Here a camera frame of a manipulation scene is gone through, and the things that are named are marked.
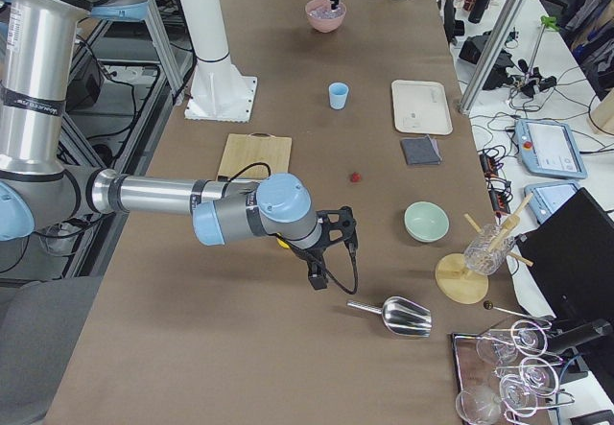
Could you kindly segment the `pink bowl of ice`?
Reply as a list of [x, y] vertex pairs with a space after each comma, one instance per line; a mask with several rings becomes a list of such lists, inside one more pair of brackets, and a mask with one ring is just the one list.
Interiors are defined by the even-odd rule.
[[343, 2], [333, 9], [329, 0], [310, 0], [304, 10], [311, 27], [324, 34], [337, 30], [346, 15], [346, 6]]

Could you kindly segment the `steel ice scoop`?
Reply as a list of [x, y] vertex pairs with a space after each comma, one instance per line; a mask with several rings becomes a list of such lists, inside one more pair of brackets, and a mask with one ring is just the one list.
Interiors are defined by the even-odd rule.
[[405, 297], [391, 296], [381, 307], [356, 300], [347, 300], [346, 305], [380, 316], [393, 334], [411, 338], [428, 338], [431, 335], [431, 311]]

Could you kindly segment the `light blue plastic cup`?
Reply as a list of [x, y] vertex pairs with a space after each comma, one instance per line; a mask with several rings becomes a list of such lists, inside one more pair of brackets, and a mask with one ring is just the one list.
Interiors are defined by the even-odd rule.
[[332, 109], [341, 110], [345, 107], [349, 87], [346, 83], [334, 82], [328, 86], [329, 105]]

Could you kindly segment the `wooden cup tree stand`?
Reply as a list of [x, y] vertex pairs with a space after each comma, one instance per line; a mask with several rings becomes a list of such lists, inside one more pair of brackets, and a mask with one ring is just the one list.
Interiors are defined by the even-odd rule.
[[508, 255], [529, 267], [533, 265], [533, 261], [511, 252], [515, 244], [511, 232], [532, 198], [533, 194], [525, 196], [502, 224], [479, 226], [469, 214], [464, 214], [477, 236], [463, 253], [448, 254], [436, 266], [437, 285], [449, 298], [462, 304], [481, 301], [488, 291], [488, 276], [499, 270]]

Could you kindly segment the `mint green bowl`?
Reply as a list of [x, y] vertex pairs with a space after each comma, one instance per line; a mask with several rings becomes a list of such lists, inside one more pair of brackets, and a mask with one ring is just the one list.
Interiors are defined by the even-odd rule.
[[406, 208], [404, 226], [416, 241], [432, 243], [446, 236], [450, 222], [445, 211], [438, 205], [417, 201]]

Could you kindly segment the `cream rabbit serving tray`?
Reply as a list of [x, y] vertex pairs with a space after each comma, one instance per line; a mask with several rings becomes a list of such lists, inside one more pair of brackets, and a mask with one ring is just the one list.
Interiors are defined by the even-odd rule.
[[449, 135], [453, 131], [444, 86], [437, 82], [391, 83], [393, 122], [403, 133]]

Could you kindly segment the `bamboo cutting board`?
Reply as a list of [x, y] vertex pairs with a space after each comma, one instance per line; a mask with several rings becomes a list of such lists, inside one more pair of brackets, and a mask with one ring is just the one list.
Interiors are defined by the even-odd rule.
[[[285, 136], [230, 133], [224, 146], [218, 177], [231, 178], [256, 162], [267, 163], [272, 174], [287, 173], [292, 143], [292, 138]], [[264, 179], [268, 173], [265, 166], [254, 166], [242, 173], [240, 178]]]

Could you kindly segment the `grey folded cloth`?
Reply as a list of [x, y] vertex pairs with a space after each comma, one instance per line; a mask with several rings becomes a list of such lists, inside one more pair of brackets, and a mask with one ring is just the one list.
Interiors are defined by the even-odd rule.
[[400, 141], [408, 165], [438, 165], [441, 162], [437, 141], [429, 135]]

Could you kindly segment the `clear glass mug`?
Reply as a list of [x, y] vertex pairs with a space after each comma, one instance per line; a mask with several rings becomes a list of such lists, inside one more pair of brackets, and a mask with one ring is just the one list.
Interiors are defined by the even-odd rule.
[[514, 239], [507, 236], [496, 248], [490, 248], [490, 244], [501, 230], [502, 228], [499, 225], [487, 224], [483, 227], [483, 231], [469, 244], [463, 253], [465, 266], [469, 270], [488, 276], [500, 268], [508, 253], [514, 247]]

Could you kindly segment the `wine glass rack tray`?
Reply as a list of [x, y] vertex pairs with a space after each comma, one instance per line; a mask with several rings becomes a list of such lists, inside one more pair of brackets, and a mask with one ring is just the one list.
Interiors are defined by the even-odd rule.
[[535, 424], [575, 403], [561, 386], [564, 360], [548, 346], [546, 320], [504, 319], [479, 334], [454, 333], [451, 344], [465, 424]]

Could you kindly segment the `blue teach pendant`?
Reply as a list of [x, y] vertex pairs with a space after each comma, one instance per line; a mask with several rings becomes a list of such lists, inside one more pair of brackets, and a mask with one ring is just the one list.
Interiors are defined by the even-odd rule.
[[568, 125], [548, 120], [520, 119], [514, 129], [519, 158], [531, 174], [565, 179], [588, 177]]
[[548, 220], [580, 189], [573, 180], [535, 183], [524, 187], [525, 196], [532, 195], [529, 208], [539, 224]]

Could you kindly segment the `black monitor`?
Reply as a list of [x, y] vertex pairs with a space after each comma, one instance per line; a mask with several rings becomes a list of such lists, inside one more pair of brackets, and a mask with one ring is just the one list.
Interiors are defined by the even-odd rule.
[[518, 246], [557, 317], [613, 320], [613, 220], [586, 189], [522, 234]]

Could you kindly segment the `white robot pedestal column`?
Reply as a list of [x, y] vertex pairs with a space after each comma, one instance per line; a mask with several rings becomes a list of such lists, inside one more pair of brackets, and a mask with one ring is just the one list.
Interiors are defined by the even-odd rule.
[[257, 79], [233, 64], [220, 0], [180, 0], [196, 66], [185, 116], [193, 120], [246, 123]]

